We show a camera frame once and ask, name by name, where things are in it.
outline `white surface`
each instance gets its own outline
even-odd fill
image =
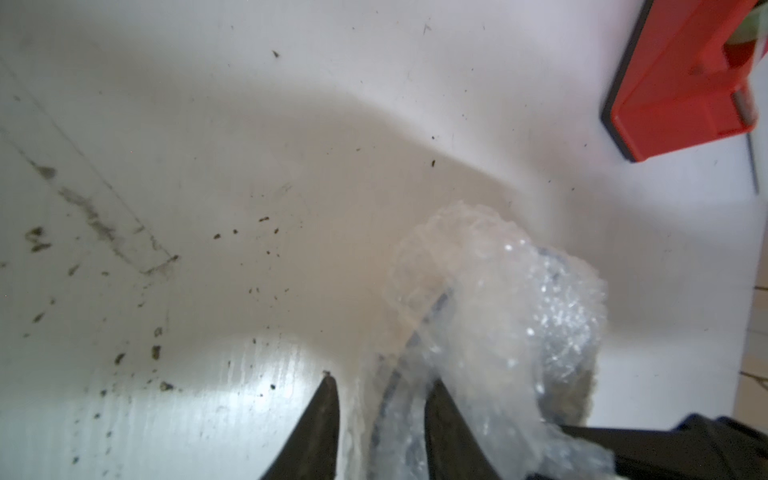
[[[2,477],[258,476],[324,369],[348,406],[392,246],[457,199],[607,279],[593,425],[730,413],[766,209],[743,137],[621,159],[640,6],[1,3]]]

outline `stain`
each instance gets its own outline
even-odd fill
[[[33,253],[37,253],[37,252],[40,252],[40,251],[43,251],[43,250],[47,250],[49,248],[51,248],[51,244],[50,243],[38,243],[37,245],[32,247],[32,252]]]
[[[35,170],[46,180],[52,180],[57,173],[53,167],[35,166]]]
[[[114,253],[114,255],[122,259],[128,265],[133,265],[131,261],[125,256],[125,254],[120,250],[122,239],[118,238],[114,234],[114,228],[108,227],[100,220],[98,212],[88,198],[85,198],[77,192],[66,187],[61,188],[58,191],[58,194],[68,204],[75,205],[80,209],[80,211],[85,215],[86,224],[96,233],[99,240],[108,242],[110,244],[112,253]]]

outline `dirt speck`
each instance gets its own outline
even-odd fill
[[[41,167],[38,165],[35,166],[35,170],[37,170],[40,176],[46,180],[50,180],[56,176],[56,169],[53,167]]]
[[[51,248],[51,244],[50,243],[38,243],[37,245],[32,247],[32,252],[33,253],[37,253],[37,252],[39,252],[41,250],[47,250],[49,248]]]
[[[38,239],[45,234],[45,230],[43,230],[43,227],[35,227],[24,234],[25,240],[32,243],[37,243]]]

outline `red object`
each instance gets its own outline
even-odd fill
[[[754,45],[724,45],[755,1],[646,1],[602,116],[625,157],[645,161],[754,128]]]

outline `plastic wrap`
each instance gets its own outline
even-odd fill
[[[347,478],[429,478],[424,405],[441,378],[502,478],[609,478],[613,455],[556,426],[585,418],[604,283],[487,207],[440,210],[396,250],[345,435]]]

